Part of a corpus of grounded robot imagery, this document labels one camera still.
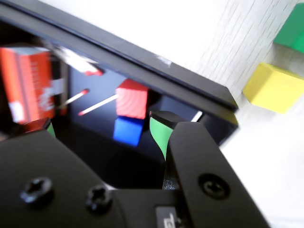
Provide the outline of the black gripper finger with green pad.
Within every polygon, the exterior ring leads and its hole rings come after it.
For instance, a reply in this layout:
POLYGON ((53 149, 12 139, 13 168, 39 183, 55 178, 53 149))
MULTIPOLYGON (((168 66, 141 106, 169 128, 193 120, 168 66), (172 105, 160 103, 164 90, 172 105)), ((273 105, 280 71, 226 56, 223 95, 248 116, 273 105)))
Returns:
POLYGON ((150 132, 166 153, 195 228, 266 228, 268 223, 205 126, 152 111, 150 132))
POLYGON ((3 228, 123 228, 111 191, 54 136, 50 119, 0 144, 3 228))

